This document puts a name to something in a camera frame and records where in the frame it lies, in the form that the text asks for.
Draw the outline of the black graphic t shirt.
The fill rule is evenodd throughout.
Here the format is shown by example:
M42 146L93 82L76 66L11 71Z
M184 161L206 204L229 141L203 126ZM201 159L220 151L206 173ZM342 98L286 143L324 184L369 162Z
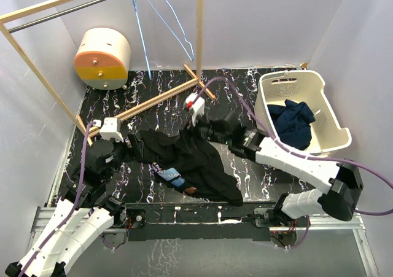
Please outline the black graphic t shirt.
M243 205L237 179L225 172L220 154L189 130L176 136L152 129L136 135L142 163L151 165L155 179L185 195Z

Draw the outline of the navy blue t shirt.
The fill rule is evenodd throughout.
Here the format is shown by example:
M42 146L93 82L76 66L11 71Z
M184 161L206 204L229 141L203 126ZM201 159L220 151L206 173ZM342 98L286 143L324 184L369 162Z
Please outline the navy blue t shirt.
M311 124L314 114L305 102L296 103L286 99L284 106L269 104L268 111L274 129L282 143L298 150L305 150L311 144Z

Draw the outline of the light blue hanger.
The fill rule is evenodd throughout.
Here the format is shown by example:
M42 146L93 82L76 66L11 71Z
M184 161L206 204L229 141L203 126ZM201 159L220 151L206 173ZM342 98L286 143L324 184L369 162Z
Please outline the light blue hanger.
M195 59L193 44L187 38L183 24L169 0L147 0L166 29L175 38L182 51L190 61Z
M146 63L147 73L148 73L148 76L149 76L149 80L152 80L152 73L151 73L150 63L149 63L149 59L148 59L148 55L147 55L147 49L146 49L146 44L145 44L144 35L143 35L143 31L142 31L142 25L141 25L140 18L139 18L137 1L136 0L131 0L131 1L132 1L132 4L133 4L135 16L136 16L136 22L137 22L137 26L138 26L139 36L140 36L140 39L141 39L142 51L143 51L143 54L144 54L144 59L145 59L145 63Z

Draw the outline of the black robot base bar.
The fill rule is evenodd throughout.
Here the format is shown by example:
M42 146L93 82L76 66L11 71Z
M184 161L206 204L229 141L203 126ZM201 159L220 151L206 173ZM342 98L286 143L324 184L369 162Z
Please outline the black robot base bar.
M127 203L129 241L249 239L270 241L279 232L295 233L309 224L301 217L286 224L273 219L273 202Z

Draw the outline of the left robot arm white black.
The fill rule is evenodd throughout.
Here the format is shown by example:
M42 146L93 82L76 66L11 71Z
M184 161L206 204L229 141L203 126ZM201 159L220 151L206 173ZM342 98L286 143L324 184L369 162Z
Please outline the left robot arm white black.
M121 227L127 218L125 204L104 193L121 165L139 156L138 146L134 135L84 144L76 180L63 189L39 238L21 260L8 265L6 276L67 276L106 229Z

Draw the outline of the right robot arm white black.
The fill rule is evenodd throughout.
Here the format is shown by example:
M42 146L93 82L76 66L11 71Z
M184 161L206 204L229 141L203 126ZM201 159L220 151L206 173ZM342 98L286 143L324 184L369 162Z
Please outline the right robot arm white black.
M286 226L298 218L325 213L350 221L363 190L358 167L349 163L304 157L303 152L287 152L257 128L244 127L230 115L221 120L208 120L203 114L192 114L192 133L211 142L227 145L237 157L261 165L269 165L291 174L314 188L301 193L284 193L274 208L265 211L259 220Z

